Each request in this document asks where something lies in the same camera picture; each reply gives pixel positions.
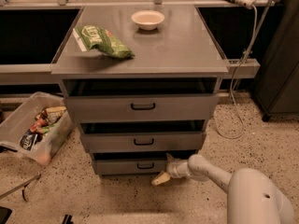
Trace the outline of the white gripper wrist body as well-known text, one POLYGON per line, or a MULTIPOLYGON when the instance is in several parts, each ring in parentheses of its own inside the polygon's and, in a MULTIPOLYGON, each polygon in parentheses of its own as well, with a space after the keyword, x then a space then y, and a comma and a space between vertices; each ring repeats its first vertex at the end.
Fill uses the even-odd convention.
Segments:
POLYGON ((191 174, 187 160, 173 159, 167 166, 166 171, 172 178, 188 177, 191 174))

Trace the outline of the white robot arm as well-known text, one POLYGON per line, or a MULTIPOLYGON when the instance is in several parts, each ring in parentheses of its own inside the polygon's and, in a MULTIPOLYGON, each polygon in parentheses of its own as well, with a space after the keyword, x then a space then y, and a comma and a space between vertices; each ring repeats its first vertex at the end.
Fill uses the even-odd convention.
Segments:
POLYGON ((167 165, 152 181, 161 185, 171 178, 211 180, 227 194, 227 224, 293 224, 294 210, 288 197, 263 173, 242 168, 228 173, 200 154, 187 160, 166 154, 167 165))

